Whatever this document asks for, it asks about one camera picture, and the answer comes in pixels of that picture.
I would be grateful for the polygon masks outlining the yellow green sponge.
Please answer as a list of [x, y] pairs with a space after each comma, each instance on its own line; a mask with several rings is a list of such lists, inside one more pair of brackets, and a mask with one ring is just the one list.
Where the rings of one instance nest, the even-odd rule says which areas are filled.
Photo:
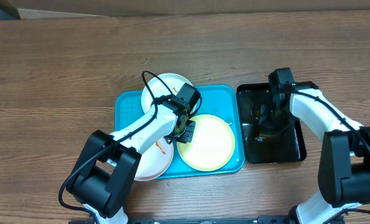
[[273, 136], [275, 136], [275, 132], [272, 131], [265, 132], [260, 130], [258, 136], [264, 138], [272, 138]]

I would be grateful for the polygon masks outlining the yellow-green plate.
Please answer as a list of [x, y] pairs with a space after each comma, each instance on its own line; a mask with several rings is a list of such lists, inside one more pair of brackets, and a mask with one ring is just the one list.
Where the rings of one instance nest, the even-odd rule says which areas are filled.
[[192, 141], [178, 143], [182, 160], [191, 168], [209, 172], [222, 168], [234, 154], [235, 137], [229, 124], [210, 114], [192, 118], [195, 122]]

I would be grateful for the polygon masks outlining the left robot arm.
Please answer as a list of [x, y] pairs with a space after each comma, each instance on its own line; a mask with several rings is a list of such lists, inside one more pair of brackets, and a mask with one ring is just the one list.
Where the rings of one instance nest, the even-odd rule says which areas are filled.
[[154, 98], [150, 110], [128, 127], [111, 134], [93, 132], [60, 189], [72, 194], [95, 223], [127, 223], [123, 206], [142, 154], [159, 139], [191, 142], [191, 117], [200, 102], [200, 92], [186, 83], [175, 95]]

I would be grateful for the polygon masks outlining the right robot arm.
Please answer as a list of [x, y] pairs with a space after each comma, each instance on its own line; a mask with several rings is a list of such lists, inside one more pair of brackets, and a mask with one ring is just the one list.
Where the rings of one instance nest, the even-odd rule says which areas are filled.
[[284, 223], [344, 223], [350, 212], [370, 215], [360, 207], [370, 203], [370, 127], [335, 108], [313, 82], [296, 82], [290, 68], [274, 70], [268, 80], [261, 134], [275, 136], [299, 119], [322, 143], [318, 191], [291, 208]]

